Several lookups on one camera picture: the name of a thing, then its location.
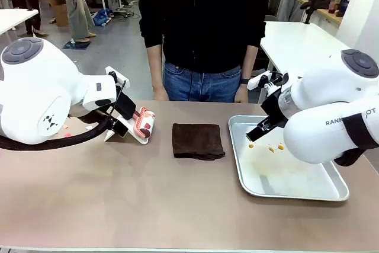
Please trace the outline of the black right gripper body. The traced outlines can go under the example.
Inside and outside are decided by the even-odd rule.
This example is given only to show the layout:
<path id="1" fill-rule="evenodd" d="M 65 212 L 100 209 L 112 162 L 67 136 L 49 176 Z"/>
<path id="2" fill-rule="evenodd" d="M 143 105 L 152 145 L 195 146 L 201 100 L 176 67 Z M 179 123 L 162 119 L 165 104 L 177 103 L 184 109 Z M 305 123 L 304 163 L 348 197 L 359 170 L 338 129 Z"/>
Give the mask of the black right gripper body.
<path id="1" fill-rule="evenodd" d="M 288 118 L 283 115 L 279 107 L 280 90 L 276 90 L 268 96 L 262 103 L 261 108 L 266 112 L 267 118 L 260 122 L 263 129 L 273 129 L 275 127 L 284 128 Z"/>

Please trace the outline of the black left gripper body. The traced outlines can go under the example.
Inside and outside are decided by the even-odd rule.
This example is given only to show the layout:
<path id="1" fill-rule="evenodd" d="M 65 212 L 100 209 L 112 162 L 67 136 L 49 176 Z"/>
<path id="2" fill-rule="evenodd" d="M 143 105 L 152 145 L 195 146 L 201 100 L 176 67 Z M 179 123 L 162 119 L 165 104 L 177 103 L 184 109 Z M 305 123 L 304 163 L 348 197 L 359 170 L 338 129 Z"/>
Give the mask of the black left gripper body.
<path id="1" fill-rule="evenodd" d="M 136 110 L 135 103 L 124 93 L 119 93 L 115 102 L 115 110 L 125 119 L 130 120 L 133 118 Z"/>

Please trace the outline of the person's left hand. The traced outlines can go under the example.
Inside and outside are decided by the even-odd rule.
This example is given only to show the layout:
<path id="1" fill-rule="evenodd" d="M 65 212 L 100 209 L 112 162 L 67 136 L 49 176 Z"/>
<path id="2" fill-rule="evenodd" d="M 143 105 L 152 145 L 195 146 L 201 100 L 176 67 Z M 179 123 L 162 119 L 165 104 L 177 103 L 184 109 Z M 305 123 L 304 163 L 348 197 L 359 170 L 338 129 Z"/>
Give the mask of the person's left hand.
<path id="1" fill-rule="evenodd" d="M 246 84 L 240 84 L 239 88 L 235 93 L 234 102 L 247 104 L 249 102 L 248 89 Z"/>

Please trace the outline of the person's right hand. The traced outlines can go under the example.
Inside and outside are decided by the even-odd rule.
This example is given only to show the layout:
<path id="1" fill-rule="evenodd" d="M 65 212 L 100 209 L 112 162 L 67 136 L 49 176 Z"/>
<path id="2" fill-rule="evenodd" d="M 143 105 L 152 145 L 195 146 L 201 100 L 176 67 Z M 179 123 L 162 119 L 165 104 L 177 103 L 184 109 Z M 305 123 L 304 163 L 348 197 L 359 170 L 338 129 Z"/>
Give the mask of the person's right hand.
<path id="1" fill-rule="evenodd" d="M 153 99 L 156 101 L 169 101 L 168 94 L 163 86 L 153 87 Z"/>

